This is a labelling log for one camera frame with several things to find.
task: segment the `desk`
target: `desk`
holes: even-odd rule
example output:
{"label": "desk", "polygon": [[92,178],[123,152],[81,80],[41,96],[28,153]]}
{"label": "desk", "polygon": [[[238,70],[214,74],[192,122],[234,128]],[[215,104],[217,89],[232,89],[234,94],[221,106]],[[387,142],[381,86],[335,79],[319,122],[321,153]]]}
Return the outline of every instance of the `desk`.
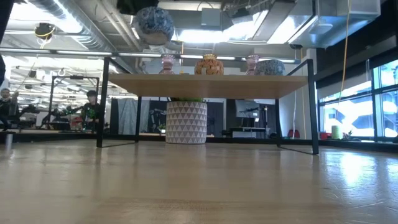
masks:
{"label": "desk", "polygon": [[[310,97],[310,122],[312,130],[313,154],[318,154],[318,126],[315,99],[315,80],[313,60],[308,59],[294,68],[288,75],[150,75],[112,73],[109,74],[111,58],[104,59],[103,86],[101,92],[101,113],[104,113],[108,81],[138,96],[136,142],[139,139],[139,123],[142,96],[157,97],[200,97],[228,99],[275,99],[276,120],[279,116],[279,98],[308,85]],[[308,76],[292,76],[299,69],[307,66]],[[100,116],[97,146],[102,147],[102,128],[104,114]],[[282,134],[280,122],[277,122],[277,146],[281,147]]]}
{"label": "desk", "polygon": [[230,128],[229,131],[232,133],[232,138],[257,138],[257,132],[266,132],[265,128],[255,127],[241,127],[241,128]]}

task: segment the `pink vase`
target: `pink vase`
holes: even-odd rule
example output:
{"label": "pink vase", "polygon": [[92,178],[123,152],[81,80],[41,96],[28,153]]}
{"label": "pink vase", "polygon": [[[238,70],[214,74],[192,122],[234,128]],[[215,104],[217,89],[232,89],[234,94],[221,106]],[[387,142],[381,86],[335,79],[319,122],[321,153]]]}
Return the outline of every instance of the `pink vase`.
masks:
{"label": "pink vase", "polygon": [[246,63],[248,64],[248,70],[245,75],[254,75],[254,69],[256,68],[256,63],[259,61],[260,56],[249,55],[246,57]]}
{"label": "pink vase", "polygon": [[173,72],[174,55],[165,54],[162,55],[163,69],[159,74],[174,74]]}

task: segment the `table top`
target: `table top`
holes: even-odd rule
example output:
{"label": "table top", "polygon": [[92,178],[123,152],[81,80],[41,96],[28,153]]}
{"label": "table top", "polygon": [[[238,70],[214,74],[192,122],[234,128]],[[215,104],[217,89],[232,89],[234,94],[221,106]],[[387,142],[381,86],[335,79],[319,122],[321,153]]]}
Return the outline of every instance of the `table top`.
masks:
{"label": "table top", "polygon": [[279,99],[307,84],[303,76],[110,74],[137,96]]}

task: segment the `planter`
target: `planter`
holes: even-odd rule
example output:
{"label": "planter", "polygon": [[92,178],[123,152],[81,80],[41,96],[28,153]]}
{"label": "planter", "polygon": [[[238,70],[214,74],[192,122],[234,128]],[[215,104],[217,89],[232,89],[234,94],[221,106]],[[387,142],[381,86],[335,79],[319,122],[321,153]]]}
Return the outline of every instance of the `planter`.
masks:
{"label": "planter", "polygon": [[224,75],[224,65],[217,60],[217,55],[206,54],[195,66],[196,75]]}
{"label": "planter", "polygon": [[174,56],[165,54],[162,55],[162,65],[163,69],[159,72],[159,74],[174,74],[173,72],[173,63],[174,63]]}
{"label": "planter", "polygon": [[207,135],[207,104],[169,102],[166,116],[166,142],[203,144]]}
{"label": "planter", "polygon": [[258,55],[249,55],[246,57],[246,63],[248,64],[248,70],[245,75],[254,75],[254,69],[256,68],[256,64],[258,63],[260,56]]}
{"label": "planter", "polygon": [[285,65],[280,60],[265,60],[258,62],[254,75],[284,75]]}
{"label": "planter", "polygon": [[141,9],[134,17],[133,26],[141,40],[149,45],[164,45],[174,34],[172,17],[159,7]]}

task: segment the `blue patterned vase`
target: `blue patterned vase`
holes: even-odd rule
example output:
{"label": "blue patterned vase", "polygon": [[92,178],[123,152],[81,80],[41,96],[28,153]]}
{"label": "blue patterned vase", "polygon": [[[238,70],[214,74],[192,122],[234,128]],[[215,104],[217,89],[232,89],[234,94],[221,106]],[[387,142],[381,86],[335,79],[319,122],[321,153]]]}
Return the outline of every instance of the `blue patterned vase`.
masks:
{"label": "blue patterned vase", "polygon": [[284,75],[285,65],[280,60],[257,62],[254,75]]}
{"label": "blue patterned vase", "polygon": [[172,17],[159,7],[141,9],[134,17],[133,26],[140,39],[149,45],[164,45],[174,34]]}

